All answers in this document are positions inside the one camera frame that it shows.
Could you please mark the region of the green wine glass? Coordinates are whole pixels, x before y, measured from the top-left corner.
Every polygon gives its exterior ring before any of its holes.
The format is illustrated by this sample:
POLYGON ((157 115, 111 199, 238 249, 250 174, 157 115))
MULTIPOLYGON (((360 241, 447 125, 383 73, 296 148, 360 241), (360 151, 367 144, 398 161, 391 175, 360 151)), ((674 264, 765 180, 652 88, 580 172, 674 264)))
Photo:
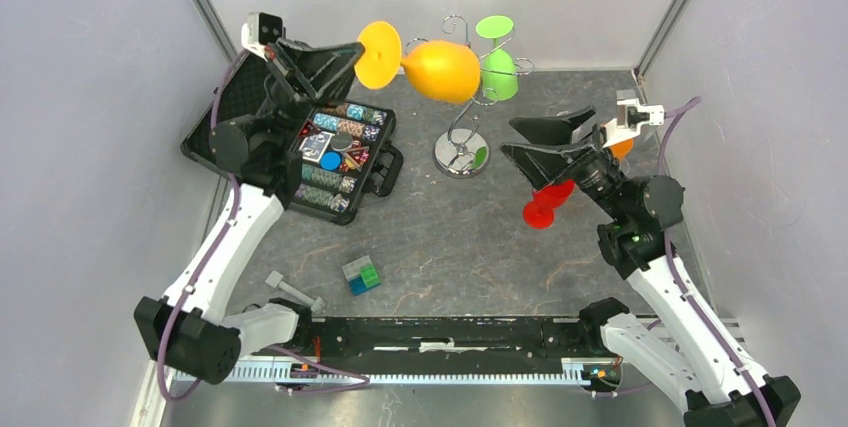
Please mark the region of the green wine glass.
POLYGON ((493 102, 512 98, 518 91, 517 67, 505 45, 512 40, 514 21, 505 15, 490 15, 481 19, 475 30, 493 42, 492 49, 480 57, 483 94, 493 102))

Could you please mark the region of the red wine glass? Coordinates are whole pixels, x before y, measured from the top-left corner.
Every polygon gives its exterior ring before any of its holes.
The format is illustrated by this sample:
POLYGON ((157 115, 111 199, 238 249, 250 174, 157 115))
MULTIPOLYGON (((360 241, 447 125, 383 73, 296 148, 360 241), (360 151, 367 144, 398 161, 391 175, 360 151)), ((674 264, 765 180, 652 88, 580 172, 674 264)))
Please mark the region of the red wine glass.
POLYGON ((566 180, 552 184, 532 193, 532 199, 522 210, 524 222, 531 228, 542 230, 549 228, 555 221, 555 211, 571 196, 576 184, 566 180))

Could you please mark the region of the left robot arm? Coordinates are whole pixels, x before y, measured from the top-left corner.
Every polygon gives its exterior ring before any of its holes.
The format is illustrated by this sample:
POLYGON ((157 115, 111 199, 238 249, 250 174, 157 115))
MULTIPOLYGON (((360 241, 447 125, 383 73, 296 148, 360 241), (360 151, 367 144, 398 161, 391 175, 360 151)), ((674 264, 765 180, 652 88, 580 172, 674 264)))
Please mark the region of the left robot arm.
POLYGON ((269 115, 219 116, 224 92, 238 68, 262 60, 267 45, 244 48, 224 74, 206 125, 215 165, 230 191, 218 220, 179 277, 158 298, 143 297, 133 317, 155 365, 162 395, 169 391, 167 370, 195 383, 218 384, 242 357, 283 347, 306 352, 314 328, 306 308, 274 300, 235 315, 226 312, 236 282, 270 228, 282 217, 301 181, 302 155, 294 137, 269 115))

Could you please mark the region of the orange wine glass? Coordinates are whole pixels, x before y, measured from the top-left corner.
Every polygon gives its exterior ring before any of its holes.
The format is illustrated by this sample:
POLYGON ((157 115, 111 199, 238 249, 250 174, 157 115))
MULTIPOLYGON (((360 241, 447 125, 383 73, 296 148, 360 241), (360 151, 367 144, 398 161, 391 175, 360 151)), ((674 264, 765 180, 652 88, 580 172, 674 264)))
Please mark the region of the orange wine glass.
POLYGON ((634 139, 631 138, 611 145, 609 150, 616 159, 623 160, 631 152, 633 147, 634 139))

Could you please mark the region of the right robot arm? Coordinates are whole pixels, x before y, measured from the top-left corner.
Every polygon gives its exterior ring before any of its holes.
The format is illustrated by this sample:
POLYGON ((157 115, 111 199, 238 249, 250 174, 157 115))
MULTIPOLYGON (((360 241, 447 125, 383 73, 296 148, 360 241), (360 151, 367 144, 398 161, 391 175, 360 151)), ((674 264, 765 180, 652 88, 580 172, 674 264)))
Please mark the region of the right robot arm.
POLYGON ((688 426, 785 426, 801 400, 797 385, 772 376, 734 338, 704 300, 667 236, 683 220, 683 187, 672 177, 625 174, 594 126, 593 108, 554 117, 516 117, 521 141, 501 152, 541 190, 573 181, 609 217, 597 229, 605 262, 655 312, 667 337, 658 338, 620 301, 607 298, 581 310, 580 347, 630 362, 679 409, 688 426))

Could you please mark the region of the yellow wine glass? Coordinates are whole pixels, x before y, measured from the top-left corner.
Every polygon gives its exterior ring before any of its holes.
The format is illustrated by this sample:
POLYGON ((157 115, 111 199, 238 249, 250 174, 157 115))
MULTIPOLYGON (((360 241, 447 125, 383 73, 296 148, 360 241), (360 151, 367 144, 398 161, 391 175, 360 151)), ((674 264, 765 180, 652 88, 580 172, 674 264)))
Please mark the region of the yellow wine glass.
POLYGON ((357 80, 366 88, 388 86, 399 72, 420 95, 463 104, 481 85, 480 61, 467 46, 447 40, 422 41, 408 53, 399 33, 386 21, 374 21, 359 33, 364 53, 356 61, 357 80))

